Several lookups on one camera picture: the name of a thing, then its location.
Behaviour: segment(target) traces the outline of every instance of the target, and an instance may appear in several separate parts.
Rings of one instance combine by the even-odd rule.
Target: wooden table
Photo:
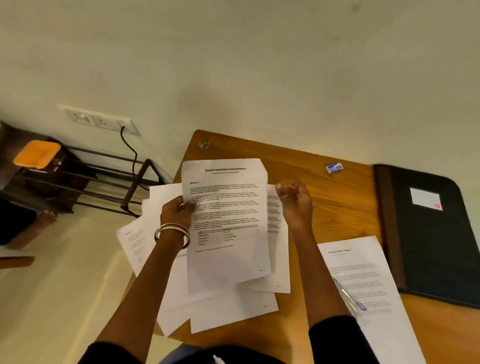
[[[200,146],[210,141],[210,146]],[[381,242],[378,204],[371,166],[197,130],[183,161],[260,158],[268,183],[298,179],[313,199],[317,242],[375,235]],[[342,162],[344,171],[329,175],[325,165]],[[180,182],[177,171],[174,182]],[[237,344],[285,363],[312,363],[297,251],[289,240],[291,294],[276,294],[279,311],[196,334],[187,322],[171,337],[211,347]],[[402,295],[428,363],[480,363],[480,310]]]

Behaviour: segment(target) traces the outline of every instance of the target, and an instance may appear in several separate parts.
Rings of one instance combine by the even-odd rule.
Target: forearm
[[[349,315],[310,230],[293,232],[309,327],[329,317]]]
[[[141,273],[97,341],[120,345],[145,363],[168,276],[182,244],[182,233],[162,232]]]

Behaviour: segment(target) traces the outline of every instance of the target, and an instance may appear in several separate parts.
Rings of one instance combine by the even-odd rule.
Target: orange lid
[[[13,160],[13,163],[20,167],[45,168],[60,150],[60,144],[32,140],[24,146],[22,151]]]

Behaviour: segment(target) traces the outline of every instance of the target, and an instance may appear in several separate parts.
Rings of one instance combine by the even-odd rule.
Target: white drawstring
[[[225,362],[216,355],[213,356],[213,360],[215,360],[215,364],[225,364]]]

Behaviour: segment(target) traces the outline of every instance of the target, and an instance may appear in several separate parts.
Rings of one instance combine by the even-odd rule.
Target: blue and white eraser
[[[343,169],[342,163],[327,164],[328,174],[340,172]]]

